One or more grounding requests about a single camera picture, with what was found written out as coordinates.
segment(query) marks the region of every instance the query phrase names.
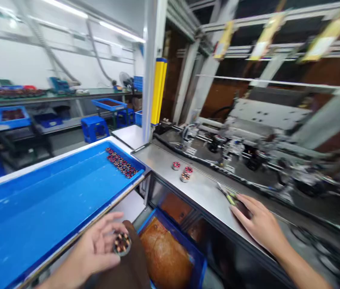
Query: automated machinery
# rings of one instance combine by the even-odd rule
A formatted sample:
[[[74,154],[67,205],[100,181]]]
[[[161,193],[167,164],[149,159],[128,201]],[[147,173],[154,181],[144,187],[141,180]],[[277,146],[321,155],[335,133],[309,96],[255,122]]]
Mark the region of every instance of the automated machinery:
[[[173,151],[290,206],[296,207],[296,193],[340,198],[340,149],[320,153],[294,142],[294,132],[313,115],[301,105],[307,99],[302,92],[255,88],[246,98],[235,98],[223,124],[198,118],[154,136]]]

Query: metal pillar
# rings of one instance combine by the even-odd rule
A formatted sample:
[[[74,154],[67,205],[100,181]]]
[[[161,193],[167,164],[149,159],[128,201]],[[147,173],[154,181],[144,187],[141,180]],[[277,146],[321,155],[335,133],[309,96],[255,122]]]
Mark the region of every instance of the metal pillar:
[[[162,56],[166,24],[167,1],[145,0],[144,63],[142,100],[143,141],[151,139],[151,110],[154,90],[156,58]]]
[[[273,58],[269,61],[265,69],[263,70],[259,79],[261,80],[272,80],[274,75],[277,73],[283,62],[287,57],[287,53],[278,53],[273,56]],[[258,82],[257,80],[252,81],[250,85],[258,86],[258,87],[267,87],[269,85],[268,82]]]
[[[340,132],[340,89],[293,136],[292,141],[307,149],[315,149]]]
[[[184,105],[182,108],[181,117],[179,119],[179,121],[181,122],[186,121],[187,113],[189,111],[191,101],[194,96],[194,92],[195,92],[197,82],[198,82],[198,77],[196,77],[196,75],[201,73],[204,61],[205,61],[205,57],[202,54],[197,56],[197,60],[195,61],[193,72],[191,73],[190,83],[189,83],[189,87],[187,90],[187,95],[185,97]]]
[[[234,18],[235,11],[237,9],[238,0],[228,0],[225,5],[222,6],[220,14],[218,16],[217,22],[227,22]],[[212,43],[216,43],[222,37],[223,31],[218,31],[213,34]],[[205,61],[201,74],[205,75],[215,75],[219,66],[219,62],[213,58],[213,55],[209,56],[209,58]],[[196,118],[199,116],[202,107],[205,103],[207,95],[209,94],[211,84],[213,83],[213,79],[200,77],[197,83],[197,87],[195,89],[194,97],[191,102],[189,112],[187,114],[186,122],[190,123],[192,121],[192,117]]]
[[[197,39],[192,45],[190,45],[186,54],[185,66],[183,68],[179,93],[176,97],[176,105],[174,107],[173,113],[173,122],[175,122],[176,124],[178,124],[179,117],[181,116],[182,107],[185,102],[185,96],[187,88],[189,87],[190,76],[193,71],[195,58],[197,56],[200,41],[201,41],[200,39]]]

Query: right hand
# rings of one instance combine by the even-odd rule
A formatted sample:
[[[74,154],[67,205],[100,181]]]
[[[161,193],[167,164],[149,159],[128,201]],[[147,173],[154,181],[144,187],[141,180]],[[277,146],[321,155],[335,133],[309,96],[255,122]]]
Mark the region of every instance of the right hand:
[[[251,220],[245,217],[237,207],[230,206],[230,209],[260,245],[273,255],[282,253],[285,249],[290,248],[277,220],[261,202],[241,194],[238,194],[237,198],[253,214]]]

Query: black motor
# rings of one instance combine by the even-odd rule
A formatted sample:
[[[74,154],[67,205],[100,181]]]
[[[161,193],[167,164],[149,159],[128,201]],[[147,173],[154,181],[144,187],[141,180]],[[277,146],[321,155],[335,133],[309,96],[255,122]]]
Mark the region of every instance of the black motor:
[[[225,142],[227,142],[227,138],[216,134],[215,136],[213,136],[212,142],[209,144],[208,149],[212,153],[216,153],[218,152],[219,148],[223,147],[223,144]]]

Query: brown pants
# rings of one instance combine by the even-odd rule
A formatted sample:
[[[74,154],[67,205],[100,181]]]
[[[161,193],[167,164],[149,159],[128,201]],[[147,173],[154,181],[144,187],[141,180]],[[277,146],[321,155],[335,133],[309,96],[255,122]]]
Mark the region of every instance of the brown pants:
[[[96,281],[96,289],[149,289],[150,278],[147,273],[145,250],[141,240],[129,221],[123,224],[129,231],[132,246],[130,252],[121,257],[121,263],[117,267],[105,271],[99,275]]]

